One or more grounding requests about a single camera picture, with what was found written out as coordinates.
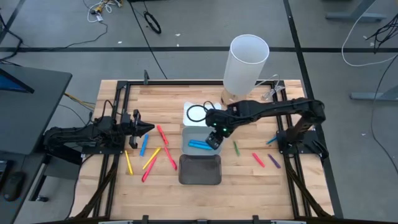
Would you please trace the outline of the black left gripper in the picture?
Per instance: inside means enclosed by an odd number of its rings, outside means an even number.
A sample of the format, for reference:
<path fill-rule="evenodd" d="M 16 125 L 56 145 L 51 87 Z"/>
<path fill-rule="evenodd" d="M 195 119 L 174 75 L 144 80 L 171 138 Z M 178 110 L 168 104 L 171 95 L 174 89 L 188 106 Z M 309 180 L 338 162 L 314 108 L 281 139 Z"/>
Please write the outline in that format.
<path fill-rule="evenodd" d="M 129 138 L 129 145 L 133 149 L 137 149 L 136 138 L 141 138 L 150 130 L 155 128 L 154 124 L 150 124 L 141 120 L 139 110 L 133 112 L 134 123 L 121 123 L 116 125 L 116 136 L 118 138 L 131 136 Z"/>

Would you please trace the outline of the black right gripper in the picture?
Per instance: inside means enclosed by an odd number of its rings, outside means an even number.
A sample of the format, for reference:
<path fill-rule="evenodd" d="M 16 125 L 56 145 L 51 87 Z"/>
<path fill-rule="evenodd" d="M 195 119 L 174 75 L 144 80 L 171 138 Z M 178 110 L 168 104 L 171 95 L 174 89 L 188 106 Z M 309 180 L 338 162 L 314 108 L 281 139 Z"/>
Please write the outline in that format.
<path fill-rule="evenodd" d="M 231 117 L 227 111 L 210 109 L 206 112 L 205 124 L 214 128 L 206 138 L 206 143 L 214 150 L 217 150 L 223 142 L 223 137 L 229 137 L 233 129 L 229 123 Z"/>

